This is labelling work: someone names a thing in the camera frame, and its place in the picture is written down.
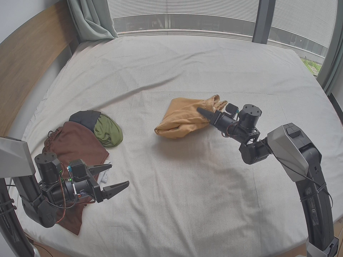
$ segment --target white wall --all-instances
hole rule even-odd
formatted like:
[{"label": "white wall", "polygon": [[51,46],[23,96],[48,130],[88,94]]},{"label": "white wall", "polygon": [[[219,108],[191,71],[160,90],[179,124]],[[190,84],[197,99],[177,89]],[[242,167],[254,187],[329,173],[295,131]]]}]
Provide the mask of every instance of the white wall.
[{"label": "white wall", "polygon": [[343,70],[341,71],[335,86],[332,89],[332,95],[343,110]]},{"label": "white wall", "polygon": [[[27,20],[58,1],[59,0],[0,0],[0,42],[5,40],[6,37]],[[35,88],[33,88],[11,127],[10,136],[18,139],[22,138],[25,127],[34,114],[37,105],[70,56],[71,52],[68,46],[52,63]],[[2,235],[0,235],[0,257],[2,256],[14,257],[14,254]]]}]

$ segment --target wooden floor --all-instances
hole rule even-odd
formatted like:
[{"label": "wooden floor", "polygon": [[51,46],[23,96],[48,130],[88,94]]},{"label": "wooden floor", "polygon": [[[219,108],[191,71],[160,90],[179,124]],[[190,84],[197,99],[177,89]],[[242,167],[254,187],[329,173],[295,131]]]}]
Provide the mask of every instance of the wooden floor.
[{"label": "wooden floor", "polygon": [[[340,247],[342,245],[342,240],[343,240],[343,218],[335,223],[334,234],[340,240],[340,243],[338,245],[339,251],[338,251],[338,254],[336,255],[336,257],[343,257],[343,249],[340,251]],[[72,256],[66,255],[62,252],[59,252],[59,251],[53,249],[52,247],[45,246],[45,245],[38,243],[38,242],[34,242],[34,245],[38,249],[41,257],[51,257],[51,256],[52,257],[72,257]],[[277,257],[295,257],[297,255],[306,256],[306,245],[305,244],[298,246],[295,249],[292,249],[290,251],[287,251],[281,255],[278,255]]]}]

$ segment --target building exterior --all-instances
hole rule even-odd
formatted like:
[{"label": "building exterior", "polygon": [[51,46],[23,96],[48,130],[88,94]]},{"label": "building exterior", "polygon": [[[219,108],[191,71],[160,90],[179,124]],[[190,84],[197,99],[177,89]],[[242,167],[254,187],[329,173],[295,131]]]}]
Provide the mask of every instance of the building exterior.
[{"label": "building exterior", "polygon": [[[251,41],[259,0],[108,0],[120,36],[203,35]],[[276,0],[269,45],[323,63],[337,0]]]}]

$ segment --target olive green garment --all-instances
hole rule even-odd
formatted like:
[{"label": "olive green garment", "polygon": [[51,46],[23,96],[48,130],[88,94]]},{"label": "olive green garment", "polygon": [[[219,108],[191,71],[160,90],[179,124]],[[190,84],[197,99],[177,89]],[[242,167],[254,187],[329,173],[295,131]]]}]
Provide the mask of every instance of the olive green garment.
[{"label": "olive green garment", "polygon": [[123,140],[123,132],[110,117],[101,113],[95,126],[94,134],[106,148],[118,146]]}]

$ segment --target mattress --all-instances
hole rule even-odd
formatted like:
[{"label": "mattress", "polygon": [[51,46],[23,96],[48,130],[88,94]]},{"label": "mattress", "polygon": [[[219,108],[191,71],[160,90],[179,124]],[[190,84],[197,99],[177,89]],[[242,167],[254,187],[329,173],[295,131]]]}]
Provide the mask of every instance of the mattress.
[{"label": "mattress", "polygon": [[[45,229],[17,203],[23,229],[70,256],[275,256],[305,242],[295,184],[269,156],[243,163],[239,143],[208,126],[157,136],[170,101],[219,94],[262,109],[260,138],[293,122],[322,153],[333,219],[343,215],[343,128],[323,90],[288,49],[198,36],[123,37],[79,46],[26,128],[32,157],[79,110],[112,117],[124,140],[108,149],[107,184],[130,186],[83,211],[79,236]],[[16,197],[15,188],[11,188]]]}]

